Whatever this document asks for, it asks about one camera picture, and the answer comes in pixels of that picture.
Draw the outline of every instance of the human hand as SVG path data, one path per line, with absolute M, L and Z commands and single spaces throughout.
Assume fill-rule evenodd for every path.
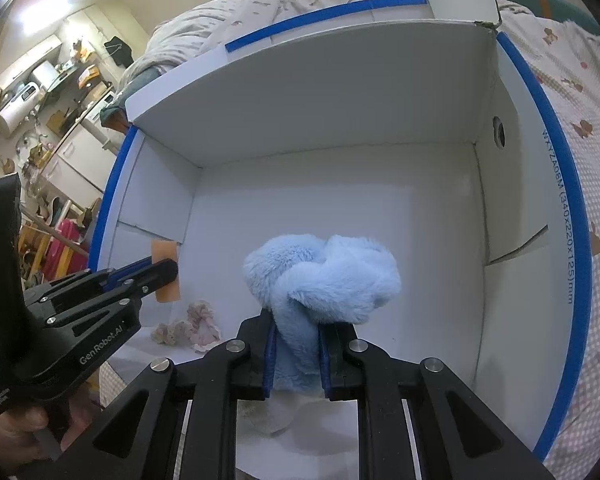
M 86 387 L 69 400 L 71 421 L 60 447 L 65 450 L 88 427 L 97 411 Z M 0 467 L 13 474 L 17 468 L 48 458 L 33 432 L 46 428 L 48 416 L 39 406 L 17 408 L 0 415 Z

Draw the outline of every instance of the triangular cutout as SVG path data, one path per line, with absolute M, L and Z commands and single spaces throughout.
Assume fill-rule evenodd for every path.
M 149 392 L 146 390 L 136 393 L 94 439 L 93 447 L 126 458 L 131 451 L 148 398 Z
M 454 416 L 465 455 L 477 458 L 502 447 L 502 441 L 458 394 L 448 392 L 446 400 Z

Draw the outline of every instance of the wooden stick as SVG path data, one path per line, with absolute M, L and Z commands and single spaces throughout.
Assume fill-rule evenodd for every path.
M 55 229 L 52 229 L 51 227 L 49 227 L 48 225 L 46 225 L 40 218 L 38 218 L 38 216 L 34 215 L 26 207 L 24 207 L 24 206 L 21 205 L 20 209 L 21 209 L 21 211 L 22 211 L 22 213 L 23 213 L 24 216 L 26 216 L 27 218 L 29 218 L 35 225 L 37 225 L 38 227 L 40 227 L 40 229 L 42 229 L 45 233 L 48 233 L 53 238 L 56 238 L 57 240 L 60 240 L 64 245 L 66 245 L 67 247 L 71 248 L 76 253 L 81 254 L 84 257 L 88 257 L 89 256 L 89 253 L 87 251 L 85 251 L 82 247 L 80 247 L 80 245 L 78 245 L 77 243 L 72 242 L 71 240 L 69 240 L 69 238 L 67 238 L 66 236 L 64 236 L 63 234 L 61 234 L 60 231 L 56 231 Z

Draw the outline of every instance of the silver bolt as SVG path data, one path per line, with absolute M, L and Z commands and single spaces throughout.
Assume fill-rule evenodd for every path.
M 231 339 L 231 341 L 226 344 L 226 349 L 229 352 L 237 354 L 238 352 L 242 352 L 245 346 L 242 339 Z
M 149 366 L 154 372 L 161 373 L 166 371 L 169 368 L 170 364 L 170 361 L 166 357 L 158 357 L 157 359 L 151 361 L 151 364 L 149 364 Z
M 437 357 L 427 357 L 424 359 L 424 367 L 429 372 L 441 372 L 445 368 L 445 364 Z
M 349 341 L 349 350 L 352 352 L 364 352 L 367 348 L 369 348 L 369 343 L 364 339 L 352 339 Z

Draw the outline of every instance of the blue stuffed toy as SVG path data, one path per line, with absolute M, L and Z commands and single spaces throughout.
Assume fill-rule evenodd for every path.
M 320 388 L 318 324 L 364 323 L 400 292 L 394 257 L 368 238 L 279 236 L 249 254 L 242 271 L 276 321 L 278 390 Z

